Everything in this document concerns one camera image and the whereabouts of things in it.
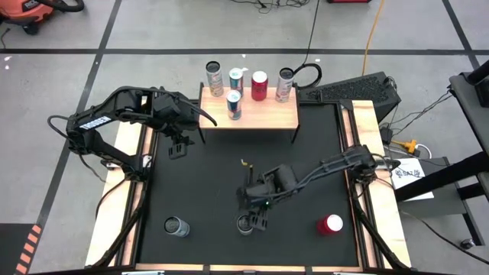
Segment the concrete floor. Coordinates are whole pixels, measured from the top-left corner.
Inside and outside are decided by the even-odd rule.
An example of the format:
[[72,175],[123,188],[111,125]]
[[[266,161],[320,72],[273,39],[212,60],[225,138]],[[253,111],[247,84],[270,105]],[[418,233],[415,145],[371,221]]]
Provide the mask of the concrete floor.
[[[273,9],[261,15],[253,5],[226,0],[85,3],[84,12],[59,13],[34,37],[16,26],[0,26],[0,33],[11,28],[4,38],[8,49],[0,50],[4,96],[0,122],[6,130],[0,135],[0,174],[6,190],[0,192],[0,222],[36,222],[50,186],[57,191],[31,272],[83,267],[102,193],[102,184],[76,156],[69,155],[67,160],[61,156],[58,164],[64,141],[47,127],[48,115],[69,115],[77,106],[98,104],[123,85],[163,85],[196,98],[209,60],[219,61],[225,70],[244,66],[270,74],[284,66],[299,66],[316,6],[316,1],[311,1],[302,8]],[[342,55],[327,50],[323,51],[326,54],[309,55],[308,61],[323,69],[322,84],[360,75],[360,49],[365,47],[379,3],[330,5],[321,0],[312,49],[347,49]],[[461,42],[461,32],[456,31],[447,5],[452,6],[468,45]],[[470,4],[464,0],[386,1],[371,43],[371,49],[380,51],[368,57],[367,71],[384,71],[397,81],[403,101],[396,118],[423,109],[445,93],[450,76],[473,69],[474,59],[471,62],[469,57],[482,54],[477,56],[479,63],[489,59],[488,9],[487,0]],[[116,16],[113,27],[111,15]],[[298,54],[284,54],[282,48],[298,49]],[[115,49],[159,51],[144,54]],[[197,50],[184,53],[179,49]],[[306,83],[313,76],[304,72],[297,79]],[[61,121],[56,123],[64,127]],[[101,132],[113,143],[116,130],[114,124]],[[454,99],[437,106],[398,136],[403,141],[411,138],[427,145],[434,157],[447,156],[451,162],[480,150]],[[88,161],[105,174],[97,159]],[[56,189],[53,175],[57,166],[63,174]],[[472,199],[469,204],[489,241],[487,200]],[[486,265],[448,246],[424,225],[402,219],[414,267],[433,272],[489,273]],[[469,236],[460,215],[427,221],[453,241]],[[471,251],[489,258],[487,247]]]

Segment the can lid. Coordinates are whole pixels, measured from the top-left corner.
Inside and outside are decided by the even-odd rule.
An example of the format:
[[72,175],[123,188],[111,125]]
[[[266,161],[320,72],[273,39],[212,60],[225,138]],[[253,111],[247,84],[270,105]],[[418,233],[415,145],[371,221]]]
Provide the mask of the can lid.
[[338,215],[330,215],[326,223],[332,231],[340,231],[343,228],[343,220]]
[[253,73],[253,81],[256,83],[264,83],[267,81],[267,74],[262,71],[257,71]]
[[241,99],[241,94],[236,90],[231,90],[228,92],[226,98],[229,102],[238,102]]
[[239,68],[233,68],[229,71],[229,77],[232,79],[240,79],[243,77],[243,70]]
[[219,69],[221,69],[221,65],[219,65],[219,62],[217,62],[217,61],[210,61],[206,65],[206,70],[209,73],[215,73],[215,72],[219,71]]
[[238,218],[238,228],[242,231],[251,230],[250,217],[248,215],[243,215]]
[[180,227],[180,221],[178,218],[169,217],[165,221],[165,231],[168,233],[175,233]]
[[280,70],[279,75],[283,79],[292,79],[293,78],[293,71],[291,68],[283,68]]

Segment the wooden shelf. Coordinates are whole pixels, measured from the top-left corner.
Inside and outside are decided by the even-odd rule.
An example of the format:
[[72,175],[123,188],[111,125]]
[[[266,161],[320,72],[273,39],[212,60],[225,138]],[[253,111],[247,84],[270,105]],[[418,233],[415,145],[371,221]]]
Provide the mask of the wooden shelf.
[[295,130],[299,126],[297,113],[296,90],[292,88],[288,102],[280,103],[275,100],[275,87],[269,87],[267,98],[263,101],[254,101],[251,97],[251,88],[244,88],[241,99],[241,118],[232,120],[228,117],[226,95],[230,88],[224,88],[224,94],[215,97],[211,95],[209,87],[202,88],[200,108],[208,112],[216,121],[217,126],[207,118],[200,116],[201,129],[289,129]]

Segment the red can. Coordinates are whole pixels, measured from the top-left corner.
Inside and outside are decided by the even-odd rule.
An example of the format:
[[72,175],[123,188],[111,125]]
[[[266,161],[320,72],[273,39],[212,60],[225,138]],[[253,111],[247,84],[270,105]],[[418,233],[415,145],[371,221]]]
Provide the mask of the red can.
[[328,215],[318,220],[316,227],[322,235],[336,233],[343,228],[343,220],[338,215]]
[[256,101],[267,98],[268,77],[265,72],[257,71],[251,77],[251,97]]

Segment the orange striped tape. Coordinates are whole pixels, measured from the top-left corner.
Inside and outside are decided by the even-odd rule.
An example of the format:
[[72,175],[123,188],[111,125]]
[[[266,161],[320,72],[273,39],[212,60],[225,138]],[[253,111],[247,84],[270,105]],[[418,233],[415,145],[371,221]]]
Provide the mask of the orange striped tape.
[[28,240],[24,244],[24,250],[21,253],[17,267],[15,268],[16,274],[28,273],[41,232],[42,228],[39,225],[34,225],[32,227],[31,232],[28,235]]

